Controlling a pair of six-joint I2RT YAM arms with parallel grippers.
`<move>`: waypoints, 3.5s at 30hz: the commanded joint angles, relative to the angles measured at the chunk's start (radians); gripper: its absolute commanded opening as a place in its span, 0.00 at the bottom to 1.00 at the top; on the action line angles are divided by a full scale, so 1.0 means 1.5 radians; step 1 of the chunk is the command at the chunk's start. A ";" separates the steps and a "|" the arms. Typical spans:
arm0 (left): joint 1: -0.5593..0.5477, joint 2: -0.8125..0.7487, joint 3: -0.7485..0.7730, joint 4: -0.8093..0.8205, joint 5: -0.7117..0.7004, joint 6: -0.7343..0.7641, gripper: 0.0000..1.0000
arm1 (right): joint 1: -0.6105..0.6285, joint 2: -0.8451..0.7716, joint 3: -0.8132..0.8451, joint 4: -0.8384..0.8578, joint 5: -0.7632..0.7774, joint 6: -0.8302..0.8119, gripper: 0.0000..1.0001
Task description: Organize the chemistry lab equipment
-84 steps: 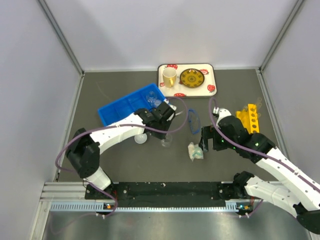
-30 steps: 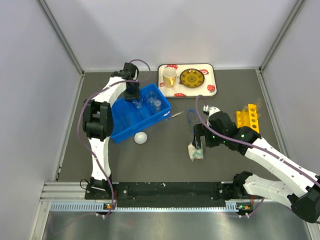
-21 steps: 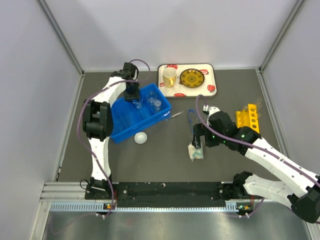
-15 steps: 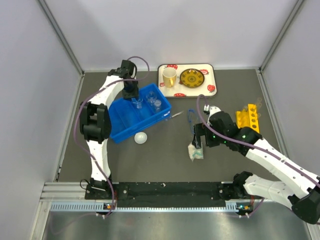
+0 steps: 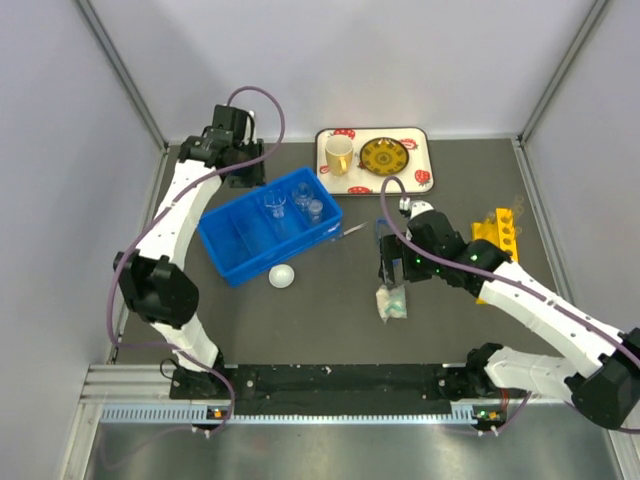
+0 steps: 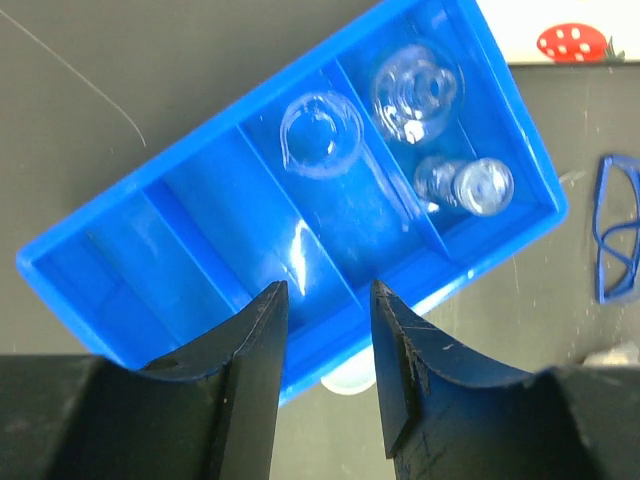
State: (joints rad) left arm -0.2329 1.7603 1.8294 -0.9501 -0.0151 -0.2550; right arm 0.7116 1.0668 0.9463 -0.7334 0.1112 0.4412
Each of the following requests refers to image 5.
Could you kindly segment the blue frame safety goggles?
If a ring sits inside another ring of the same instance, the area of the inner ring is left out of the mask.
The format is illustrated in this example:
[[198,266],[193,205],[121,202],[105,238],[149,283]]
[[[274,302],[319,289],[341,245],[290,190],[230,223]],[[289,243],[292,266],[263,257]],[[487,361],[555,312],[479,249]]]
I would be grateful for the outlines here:
[[384,252],[393,253],[396,248],[396,235],[390,229],[385,218],[378,218],[375,221],[374,234],[380,254]]

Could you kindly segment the round glass flask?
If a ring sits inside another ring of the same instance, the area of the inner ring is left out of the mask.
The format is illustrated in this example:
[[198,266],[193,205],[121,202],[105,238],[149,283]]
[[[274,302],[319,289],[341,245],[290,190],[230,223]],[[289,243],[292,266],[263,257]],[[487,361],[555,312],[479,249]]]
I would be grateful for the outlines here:
[[310,184],[299,182],[292,190],[292,199],[301,211],[307,210],[314,200],[314,192]]

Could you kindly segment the small glass beaker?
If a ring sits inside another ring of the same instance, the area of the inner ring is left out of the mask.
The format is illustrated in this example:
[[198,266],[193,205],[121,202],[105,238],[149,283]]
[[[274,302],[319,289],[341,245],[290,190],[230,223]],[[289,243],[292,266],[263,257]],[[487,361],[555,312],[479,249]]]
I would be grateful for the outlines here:
[[312,225],[319,225],[323,221],[324,204],[321,200],[311,200],[307,211]]

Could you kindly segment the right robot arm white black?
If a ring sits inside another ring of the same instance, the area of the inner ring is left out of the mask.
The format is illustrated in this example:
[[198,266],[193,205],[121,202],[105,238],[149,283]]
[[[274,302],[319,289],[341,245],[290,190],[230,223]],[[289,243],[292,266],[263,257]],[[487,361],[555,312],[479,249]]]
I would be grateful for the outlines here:
[[426,201],[404,199],[404,232],[381,245],[383,279],[395,259],[405,280],[437,277],[494,306],[550,344],[557,356],[487,343],[467,357],[467,384],[487,396],[519,389],[572,405],[596,425],[618,430],[639,401],[639,331],[624,332],[579,310],[529,275],[487,240],[465,242],[448,218]]

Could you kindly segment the clear glass beaker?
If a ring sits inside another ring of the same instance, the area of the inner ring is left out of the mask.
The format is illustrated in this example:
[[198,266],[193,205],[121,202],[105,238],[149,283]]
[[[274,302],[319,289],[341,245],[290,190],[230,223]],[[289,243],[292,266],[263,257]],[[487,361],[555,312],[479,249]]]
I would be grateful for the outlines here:
[[282,224],[286,216],[287,197],[285,193],[279,188],[271,189],[264,194],[263,203],[274,221]]

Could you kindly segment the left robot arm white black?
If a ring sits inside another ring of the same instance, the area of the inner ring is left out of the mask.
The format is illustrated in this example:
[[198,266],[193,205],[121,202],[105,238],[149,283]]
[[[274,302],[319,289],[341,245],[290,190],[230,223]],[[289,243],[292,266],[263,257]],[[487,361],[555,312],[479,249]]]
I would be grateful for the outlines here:
[[217,105],[203,133],[181,144],[155,225],[133,247],[118,280],[127,308],[162,335],[179,366],[193,372],[194,387],[209,397],[224,390],[227,374],[218,366],[219,348],[197,317],[199,291],[184,272],[186,254],[205,207],[223,182],[262,185],[264,166],[258,163],[230,174],[208,175],[263,153],[255,114]]

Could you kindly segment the blue plastic compartment bin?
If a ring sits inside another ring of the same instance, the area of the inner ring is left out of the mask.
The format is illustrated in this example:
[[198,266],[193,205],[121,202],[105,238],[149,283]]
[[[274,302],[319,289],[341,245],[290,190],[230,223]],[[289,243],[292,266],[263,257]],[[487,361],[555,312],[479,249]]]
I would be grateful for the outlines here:
[[[324,204],[319,225],[312,225],[308,211],[301,211],[292,199],[292,190],[299,182],[309,183],[314,199]],[[264,194],[274,188],[281,189],[287,197],[282,224],[274,221],[263,203]],[[228,285],[237,287],[335,237],[342,230],[342,218],[342,209],[316,174],[302,167],[206,212],[197,231],[220,276]]]

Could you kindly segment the plastic bag with gloves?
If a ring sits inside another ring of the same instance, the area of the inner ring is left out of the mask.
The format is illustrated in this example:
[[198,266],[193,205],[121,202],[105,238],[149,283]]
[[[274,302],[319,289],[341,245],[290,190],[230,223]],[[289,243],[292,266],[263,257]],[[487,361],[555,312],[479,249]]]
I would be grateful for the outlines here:
[[403,285],[388,288],[381,285],[376,291],[377,311],[384,323],[389,319],[406,319],[407,302],[406,292]]

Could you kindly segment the white round dish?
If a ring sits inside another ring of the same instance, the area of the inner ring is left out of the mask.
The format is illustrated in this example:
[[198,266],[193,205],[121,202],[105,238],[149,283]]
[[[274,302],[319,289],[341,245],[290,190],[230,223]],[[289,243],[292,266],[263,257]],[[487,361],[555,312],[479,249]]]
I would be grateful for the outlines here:
[[277,289],[289,287],[295,280],[294,269],[287,264],[273,266],[268,274],[268,281],[271,286]]

